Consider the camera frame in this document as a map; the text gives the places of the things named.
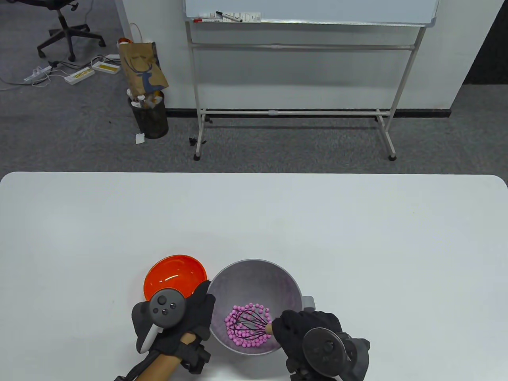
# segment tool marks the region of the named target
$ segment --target orange bowl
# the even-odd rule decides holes
[[[146,300],[162,289],[175,289],[188,298],[206,281],[205,268],[189,256],[170,256],[157,262],[146,274],[143,292]]]

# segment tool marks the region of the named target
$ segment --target power strip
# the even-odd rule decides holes
[[[76,83],[81,82],[83,79],[88,78],[94,74],[94,70],[90,69],[89,67],[85,67],[84,69],[81,69],[80,71],[77,71],[74,74],[65,77],[64,79],[68,84],[75,85]]]
[[[25,84],[31,85],[32,83],[35,83],[41,79],[46,78],[52,69],[53,69],[53,67],[51,67],[51,66],[46,66],[43,69],[36,68],[36,69],[34,69],[32,75],[29,77],[26,77],[25,79],[23,79],[23,81]]]
[[[106,63],[106,62],[96,62],[92,65],[92,69],[98,70],[98,71],[104,72],[104,73],[116,74],[120,71],[120,66],[111,65],[110,63]]]

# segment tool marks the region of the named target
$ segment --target whiteboard marker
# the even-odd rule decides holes
[[[222,12],[215,12],[217,15],[219,16],[222,16],[224,18],[227,18],[227,19],[230,19],[231,21],[236,21],[236,22],[242,22],[243,20],[241,18],[236,18],[236,17],[233,17],[233,16],[230,16],[230,15],[227,15],[225,13],[222,13]]]

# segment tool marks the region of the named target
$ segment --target forearm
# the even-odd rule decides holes
[[[181,341],[190,344],[196,339],[193,334],[186,333]],[[148,368],[141,373],[136,381],[168,381],[169,377],[176,370],[182,359],[174,356],[159,355]]]

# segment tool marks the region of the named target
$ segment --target chair base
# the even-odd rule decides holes
[[[60,41],[61,39],[67,39],[67,44],[69,46],[69,61],[74,62],[76,60],[76,56],[74,55],[74,49],[72,47],[72,37],[86,37],[89,39],[99,40],[99,46],[105,47],[106,43],[101,35],[96,35],[95,33],[90,33],[90,28],[87,24],[75,25],[75,26],[67,26],[67,22],[65,18],[62,16],[60,10],[58,12],[58,19],[60,20],[60,24],[62,25],[61,29],[50,29],[49,36],[45,42],[37,47],[37,51],[39,52],[40,58],[45,58],[46,55],[42,51],[45,47]]]

